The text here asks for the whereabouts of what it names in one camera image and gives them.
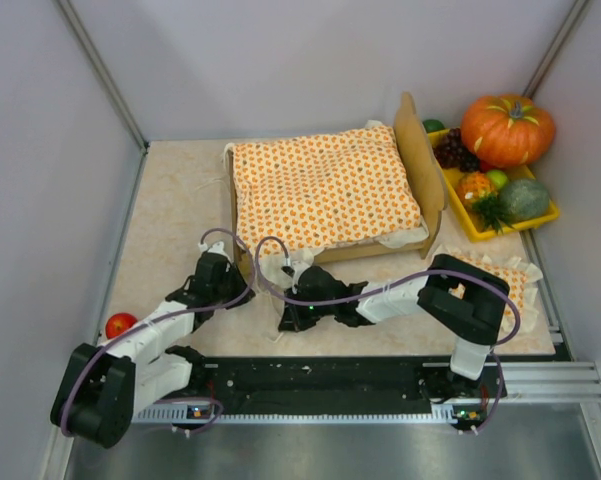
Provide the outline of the dark purple grape bunch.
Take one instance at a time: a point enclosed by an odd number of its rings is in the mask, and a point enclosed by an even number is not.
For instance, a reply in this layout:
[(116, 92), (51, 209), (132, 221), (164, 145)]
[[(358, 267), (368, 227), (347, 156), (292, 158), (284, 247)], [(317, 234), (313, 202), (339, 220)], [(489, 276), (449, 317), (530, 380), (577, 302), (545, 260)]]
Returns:
[(463, 173), (480, 170), (480, 160), (462, 142), (460, 128), (450, 129), (433, 151), (443, 169), (456, 168)]

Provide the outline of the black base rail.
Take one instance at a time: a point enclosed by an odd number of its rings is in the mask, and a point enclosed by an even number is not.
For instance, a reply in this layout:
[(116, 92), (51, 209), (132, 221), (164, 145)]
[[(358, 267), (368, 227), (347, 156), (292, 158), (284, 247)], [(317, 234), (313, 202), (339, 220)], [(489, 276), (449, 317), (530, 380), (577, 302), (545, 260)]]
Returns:
[(475, 384), (453, 380), (443, 358), (208, 357), (179, 393), (216, 399), (227, 415), (415, 414), (435, 399), (480, 405), (499, 384), (494, 366)]

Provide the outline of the orange pumpkin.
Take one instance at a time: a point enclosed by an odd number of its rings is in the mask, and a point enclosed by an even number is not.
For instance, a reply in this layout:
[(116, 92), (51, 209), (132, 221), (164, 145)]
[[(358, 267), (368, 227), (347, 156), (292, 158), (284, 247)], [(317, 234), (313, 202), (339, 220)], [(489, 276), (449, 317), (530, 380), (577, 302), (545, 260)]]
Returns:
[(508, 169), (539, 160), (551, 146), (556, 125), (546, 110), (516, 94), (483, 96), (465, 111), (463, 145), (479, 160)]

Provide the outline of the orange pineapple toy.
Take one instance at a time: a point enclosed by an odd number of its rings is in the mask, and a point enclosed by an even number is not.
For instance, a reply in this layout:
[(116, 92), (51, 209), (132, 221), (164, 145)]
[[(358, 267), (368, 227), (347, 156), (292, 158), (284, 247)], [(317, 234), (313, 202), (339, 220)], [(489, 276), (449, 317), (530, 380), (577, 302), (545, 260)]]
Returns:
[(511, 227), (512, 215), (500, 199), (493, 182), (480, 172), (465, 174), (455, 188), (463, 207), (481, 222), (486, 230), (500, 234), (503, 227)]

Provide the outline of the dark green lime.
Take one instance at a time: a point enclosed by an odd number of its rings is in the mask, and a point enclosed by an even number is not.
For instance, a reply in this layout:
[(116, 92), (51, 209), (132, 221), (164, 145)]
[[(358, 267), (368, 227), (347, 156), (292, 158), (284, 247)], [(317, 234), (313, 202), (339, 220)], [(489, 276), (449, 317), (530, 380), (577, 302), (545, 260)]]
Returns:
[(427, 134), (446, 129), (444, 123), (438, 119), (425, 119), (422, 121), (422, 124)]

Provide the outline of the duck print pillow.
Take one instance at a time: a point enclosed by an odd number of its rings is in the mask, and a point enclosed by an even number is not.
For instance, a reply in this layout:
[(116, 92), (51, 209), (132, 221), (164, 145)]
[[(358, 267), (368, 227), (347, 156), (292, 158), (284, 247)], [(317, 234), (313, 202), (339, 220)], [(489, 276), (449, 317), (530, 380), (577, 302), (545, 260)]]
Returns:
[(521, 317), (518, 333), (529, 334), (535, 328), (539, 315), (535, 307), (538, 294), (535, 284), (543, 278), (538, 266), (516, 255), (491, 257), (445, 245), (440, 246), (436, 254), (449, 254), (506, 281), (510, 288), (509, 298), (516, 305)]

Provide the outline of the green melon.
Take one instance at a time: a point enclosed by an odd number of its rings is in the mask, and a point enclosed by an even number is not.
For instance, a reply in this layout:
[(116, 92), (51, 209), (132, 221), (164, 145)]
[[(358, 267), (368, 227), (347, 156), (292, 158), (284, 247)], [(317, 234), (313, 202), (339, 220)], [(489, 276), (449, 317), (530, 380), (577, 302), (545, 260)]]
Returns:
[(547, 188), (538, 180), (529, 178), (509, 182), (500, 190), (499, 199), (513, 223), (543, 216), (550, 206)]

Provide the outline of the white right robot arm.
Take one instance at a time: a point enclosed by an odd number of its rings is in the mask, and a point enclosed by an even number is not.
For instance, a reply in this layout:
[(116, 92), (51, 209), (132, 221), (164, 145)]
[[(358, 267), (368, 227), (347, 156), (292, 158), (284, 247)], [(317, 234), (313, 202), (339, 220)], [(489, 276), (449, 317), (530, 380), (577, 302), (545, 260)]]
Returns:
[(280, 332), (302, 332), (324, 317), (357, 328), (426, 313), (455, 335), (447, 372), (419, 380), (425, 398), (442, 403), (480, 388), (487, 356), (495, 347), (508, 306), (506, 280), (449, 254), (402, 283), (345, 283), (319, 266), (287, 267)]

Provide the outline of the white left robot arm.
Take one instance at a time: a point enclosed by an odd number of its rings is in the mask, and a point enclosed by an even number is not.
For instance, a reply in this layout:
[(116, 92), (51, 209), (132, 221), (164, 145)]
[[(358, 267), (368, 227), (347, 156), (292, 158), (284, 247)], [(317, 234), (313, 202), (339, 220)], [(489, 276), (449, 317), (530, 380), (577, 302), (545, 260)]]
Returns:
[(254, 295), (224, 244), (204, 245), (194, 273), (151, 314), (113, 339), (73, 350), (51, 423), (66, 436), (114, 446), (136, 414), (190, 383), (196, 354), (175, 342)]

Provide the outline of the red apple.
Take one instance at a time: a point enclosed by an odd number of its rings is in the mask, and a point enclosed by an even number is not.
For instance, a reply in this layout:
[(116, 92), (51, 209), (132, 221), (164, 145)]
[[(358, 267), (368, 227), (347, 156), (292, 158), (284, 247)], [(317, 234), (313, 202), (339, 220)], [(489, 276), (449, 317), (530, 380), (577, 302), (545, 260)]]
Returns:
[(112, 315), (105, 324), (105, 337), (113, 339), (132, 328), (137, 323), (137, 318), (127, 312)]

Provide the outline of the red tomato under pumpkin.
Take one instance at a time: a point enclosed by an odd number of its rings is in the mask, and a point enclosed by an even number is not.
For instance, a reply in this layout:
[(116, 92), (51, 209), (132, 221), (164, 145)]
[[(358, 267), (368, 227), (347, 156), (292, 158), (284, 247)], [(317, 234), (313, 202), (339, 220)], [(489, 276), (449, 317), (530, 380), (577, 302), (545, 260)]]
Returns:
[(486, 173), (486, 172), (489, 172), (494, 169), (495, 169), (495, 166), (489, 164), (488, 162), (484, 162), (484, 161), (480, 162), (480, 171), (481, 172)]

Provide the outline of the yellow plastic tray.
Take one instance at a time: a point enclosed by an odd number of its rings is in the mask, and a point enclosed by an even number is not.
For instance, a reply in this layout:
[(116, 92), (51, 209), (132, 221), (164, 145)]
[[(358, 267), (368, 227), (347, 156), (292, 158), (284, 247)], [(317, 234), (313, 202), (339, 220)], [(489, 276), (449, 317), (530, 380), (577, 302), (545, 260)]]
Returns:
[[(440, 141), (447, 135), (449, 130), (450, 129), (445, 129), (427, 134), (432, 149), (440, 143)], [(513, 167), (505, 170), (504, 172), (510, 181), (520, 179), (537, 180), (532, 171), (526, 165)], [(560, 209), (550, 198), (549, 207), (544, 215), (527, 221), (513, 223), (513, 227), (504, 225), (502, 226), (500, 233), (493, 229), (486, 229), (484, 228), (481, 220), (473, 212), (464, 208), (460, 198), (456, 194), (455, 188), (464, 173), (460, 172), (457, 168), (452, 168), (442, 169), (442, 174), (448, 190), (449, 206), (456, 215), (456, 218), (467, 238), (473, 243), (491, 240), (496, 238), (498, 235), (537, 229), (542, 225), (555, 221), (560, 216)]]

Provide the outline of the wooden pet bed frame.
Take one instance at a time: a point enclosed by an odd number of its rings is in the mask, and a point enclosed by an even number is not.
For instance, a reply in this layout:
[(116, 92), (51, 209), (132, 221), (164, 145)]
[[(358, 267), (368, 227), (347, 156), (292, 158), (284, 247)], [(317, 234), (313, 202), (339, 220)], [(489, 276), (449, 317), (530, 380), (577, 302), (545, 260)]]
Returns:
[[(359, 249), (349, 247), (341, 252), (330, 250), (319, 254), (315, 263), (324, 264), (357, 260), (408, 251), (416, 251), (420, 256), (425, 257), (431, 250), (438, 236), (442, 213), (447, 206), (448, 200), (443, 175), (434, 157), (427, 133), (418, 118), (413, 97), (409, 93), (403, 93), (394, 123), (389, 127), (394, 131), (402, 161), (408, 171), (408, 183), (413, 190), (415, 199), (422, 208), (422, 213), (429, 230), (428, 235), (421, 241), (398, 249), (389, 249), (379, 245), (363, 246)], [(249, 140), (241, 143), (278, 139)], [(224, 153), (223, 156), (231, 181), (232, 227), (237, 234), (235, 192), (232, 185), (230, 168), (225, 160)], [(250, 261), (255, 258), (252, 254), (248, 253), (246, 244), (242, 247), (235, 247), (234, 258), (240, 271), (245, 275), (250, 274), (252, 270)]]

